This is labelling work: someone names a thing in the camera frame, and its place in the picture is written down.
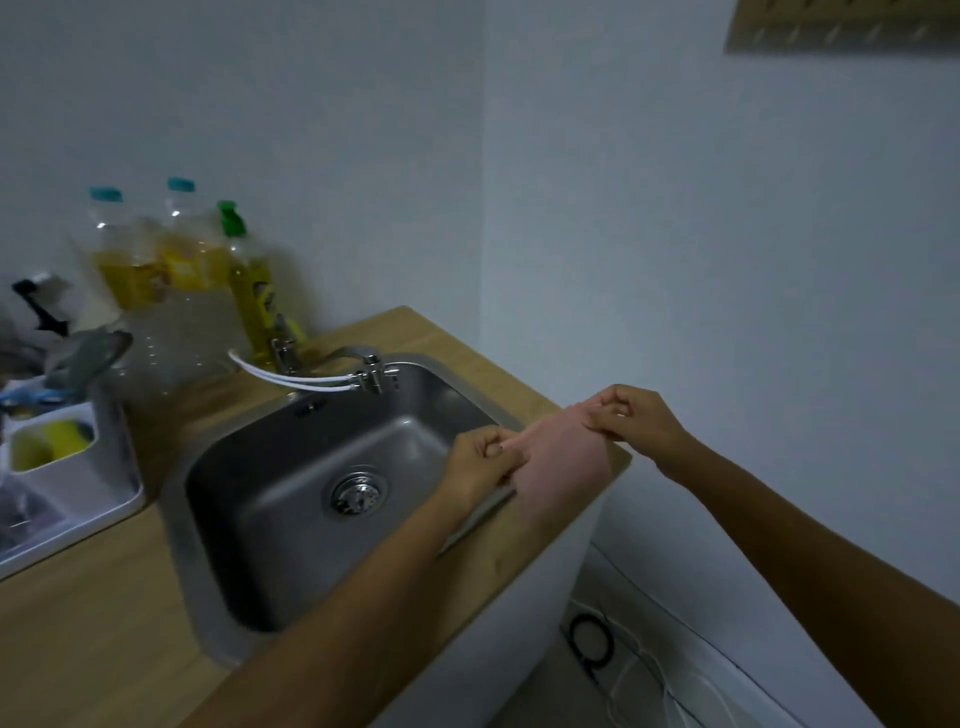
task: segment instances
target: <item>dish rack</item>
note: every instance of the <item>dish rack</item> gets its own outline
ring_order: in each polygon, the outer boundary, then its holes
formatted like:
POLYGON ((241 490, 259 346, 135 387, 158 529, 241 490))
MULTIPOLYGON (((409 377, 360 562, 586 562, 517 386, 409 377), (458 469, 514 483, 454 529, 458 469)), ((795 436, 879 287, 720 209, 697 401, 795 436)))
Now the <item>dish rack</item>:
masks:
MULTIPOLYGON (((42 381, 14 381, 3 391, 42 381)), ((146 494, 123 408, 102 380, 87 400, 29 420, 3 419, 0 445, 0 579, 140 510, 146 494), (18 469, 16 433, 70 421, 90 436, 86 447, 37 467, 18 469)))

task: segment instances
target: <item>wrist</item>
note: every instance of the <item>wrist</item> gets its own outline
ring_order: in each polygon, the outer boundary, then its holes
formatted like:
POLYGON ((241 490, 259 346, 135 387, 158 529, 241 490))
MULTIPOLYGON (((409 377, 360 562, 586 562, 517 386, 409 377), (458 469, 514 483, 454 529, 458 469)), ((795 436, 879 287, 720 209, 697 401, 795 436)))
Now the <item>wrist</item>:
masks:
POLYGON ((440 518, 450 522, 451 530, 460 525, 473 512, 475 507, 469 502, 467 494, 461 488, 446 482, 446 480, 440 482, 429 500, 440 518))
POLYGON ((708 451, 706 445, 684 431, 670 447, 664 448, 663 452, 654 458, 654 463, 661 473, 684 485, 691 468, 703 458, 705 451, 708 451))

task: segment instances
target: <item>white cabinet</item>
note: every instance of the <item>white cabinet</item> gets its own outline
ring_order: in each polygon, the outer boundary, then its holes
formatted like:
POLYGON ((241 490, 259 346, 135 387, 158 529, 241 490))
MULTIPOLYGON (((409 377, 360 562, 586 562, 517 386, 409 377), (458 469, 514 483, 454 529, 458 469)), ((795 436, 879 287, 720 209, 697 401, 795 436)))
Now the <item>white cabinet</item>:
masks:
POLYGON ((599 497, 414 680, 372 728, 482 728, 540 662, 587 553, 599 497))

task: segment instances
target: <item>sink rim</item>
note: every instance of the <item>sink rim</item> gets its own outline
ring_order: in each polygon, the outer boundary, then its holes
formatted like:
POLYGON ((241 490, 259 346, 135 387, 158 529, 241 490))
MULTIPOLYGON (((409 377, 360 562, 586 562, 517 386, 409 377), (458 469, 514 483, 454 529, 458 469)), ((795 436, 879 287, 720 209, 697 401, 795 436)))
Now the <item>sink rim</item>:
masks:
MULTIPOLYGON (((466 398, 498 425, 516 431, 523 429, 523 424, 516 417, 432 356, 419 353, 391 353, 384 356, 384 364, 408 364, 422 367, 466 398)), ((193 518, 186 493, 187 478, 197 461, 223 438, 298 400, 315 396, 316 393, 312 392, 289 392, 198 432, 181 450, 180 456, 163 482, 157 500, 174 570, 180 583, 180 595, 194 635, 204 653, 225 667, 240 666, 254 651, 268 642, 274 633, 251 630, 230 613, 207 558, 200 530, 193 518)), ((513 494, 512 487, 502 488, 484 501, 460 529, 447 539, 439 556, 459 542, 513 494)))

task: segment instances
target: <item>white wall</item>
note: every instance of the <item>white wall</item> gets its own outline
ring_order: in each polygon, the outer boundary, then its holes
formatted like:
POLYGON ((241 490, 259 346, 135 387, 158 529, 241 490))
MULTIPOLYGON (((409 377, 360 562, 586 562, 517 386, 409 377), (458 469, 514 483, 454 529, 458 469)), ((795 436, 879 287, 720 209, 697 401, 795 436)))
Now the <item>white wall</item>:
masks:
MULTIPOLYGON (((614 381, 960 600, 956 61, 732 58, 732 2, 490 0, 483 351, 614 381)), ((810 725, 876 725, 638 462, 597 541, 810 725)))
POLYGON ((282 245, 313 329, 400 303, 479 337, 483 3, 41 0, 0 26, 0 285, 54 268, 86 189, 166 178, 282 245))

